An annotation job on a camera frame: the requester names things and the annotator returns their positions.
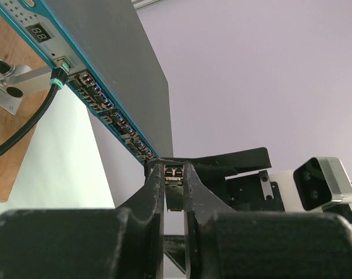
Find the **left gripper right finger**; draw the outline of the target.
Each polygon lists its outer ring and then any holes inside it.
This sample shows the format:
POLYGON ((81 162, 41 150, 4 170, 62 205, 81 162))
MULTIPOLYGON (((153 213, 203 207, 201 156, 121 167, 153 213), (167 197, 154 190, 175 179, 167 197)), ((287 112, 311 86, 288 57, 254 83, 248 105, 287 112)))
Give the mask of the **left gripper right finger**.
POLYGON ((352 278, 352 227, 332 213, 237 212, 184 167, 187 278, 352 278))

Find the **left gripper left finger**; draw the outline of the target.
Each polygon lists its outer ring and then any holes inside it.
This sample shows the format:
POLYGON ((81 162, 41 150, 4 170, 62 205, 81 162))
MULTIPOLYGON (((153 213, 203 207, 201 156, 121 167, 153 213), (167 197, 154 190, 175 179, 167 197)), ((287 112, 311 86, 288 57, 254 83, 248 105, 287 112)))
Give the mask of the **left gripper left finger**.
POLYGON ((164 166, 115 209, 0 215, 0 278, 162 278, 164 166))

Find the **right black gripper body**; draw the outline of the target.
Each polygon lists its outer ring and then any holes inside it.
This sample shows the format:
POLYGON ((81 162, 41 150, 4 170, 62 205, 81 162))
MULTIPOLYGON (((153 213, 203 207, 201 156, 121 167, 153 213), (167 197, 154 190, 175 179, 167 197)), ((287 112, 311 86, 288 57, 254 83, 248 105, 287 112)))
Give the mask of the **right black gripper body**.
POLYGON ((239 212, 284 212, 282 197, 276 181, 267 171, 226 180, 228 205, 239 212))

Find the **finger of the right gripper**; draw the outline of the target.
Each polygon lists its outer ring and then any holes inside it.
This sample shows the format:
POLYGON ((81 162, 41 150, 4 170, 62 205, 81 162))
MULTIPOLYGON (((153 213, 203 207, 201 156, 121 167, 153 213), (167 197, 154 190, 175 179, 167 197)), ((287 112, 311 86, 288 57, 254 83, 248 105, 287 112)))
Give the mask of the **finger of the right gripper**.
POLYGON ((186 243, 184 235, 165 235, 164 254, 183 273, 186 274, 186 243))
POLYGON ((213 168, 232 174, 270 169, 272 167, 266 147, 248 149, 221 155, 206 156, 201 158, 155 158, 146 163, 146 171, 157 163, 164 165, 181 165, 189 163, 195 168, 213 168))

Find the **black transceiver plug slanted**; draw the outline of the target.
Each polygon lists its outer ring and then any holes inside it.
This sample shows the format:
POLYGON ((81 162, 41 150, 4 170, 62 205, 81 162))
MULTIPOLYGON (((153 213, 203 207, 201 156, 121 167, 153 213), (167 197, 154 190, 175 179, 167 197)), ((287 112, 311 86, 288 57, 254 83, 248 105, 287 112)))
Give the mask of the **black transceiver plug slanted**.
POLYGON ((183 165, 165 165, 165 198, 167 209, 173 212, 183 210, 183 165))

